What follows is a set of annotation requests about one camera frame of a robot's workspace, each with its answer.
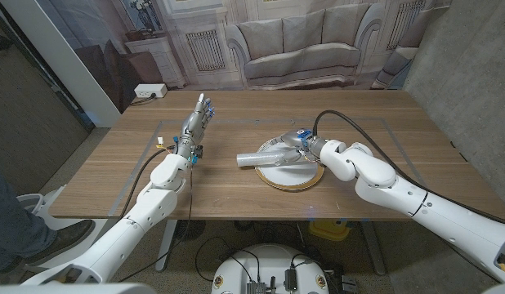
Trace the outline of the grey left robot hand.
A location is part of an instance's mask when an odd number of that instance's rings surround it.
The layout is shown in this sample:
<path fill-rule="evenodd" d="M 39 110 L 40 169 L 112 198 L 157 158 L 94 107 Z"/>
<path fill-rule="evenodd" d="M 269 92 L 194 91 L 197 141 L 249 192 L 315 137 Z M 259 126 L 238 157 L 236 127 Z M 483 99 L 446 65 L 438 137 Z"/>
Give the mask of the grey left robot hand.
<path fill-rule="evenodd" d="M 193 112 L 184 120 L 181 126 L 176 154 L 189 158 L 200 145 L 204 131 L 215 114 L 211 99 L 203 93 L 199 95 Z"/>

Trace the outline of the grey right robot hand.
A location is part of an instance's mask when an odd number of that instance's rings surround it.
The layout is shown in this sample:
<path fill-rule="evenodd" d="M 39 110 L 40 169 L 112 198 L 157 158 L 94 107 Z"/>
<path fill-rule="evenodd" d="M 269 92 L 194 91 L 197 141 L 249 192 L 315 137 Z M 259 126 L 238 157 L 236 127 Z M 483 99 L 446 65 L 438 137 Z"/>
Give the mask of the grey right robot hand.
<path fill-rule="evenodd" d="M 289 148 L 295 149 L 306 160 L 323 166 L 320 153 L 327 141 L 314 135 L 312 130 L 302 128 L 296 131 L 288 131 L 276 137 L 275 142 L 284 143 Z"/>

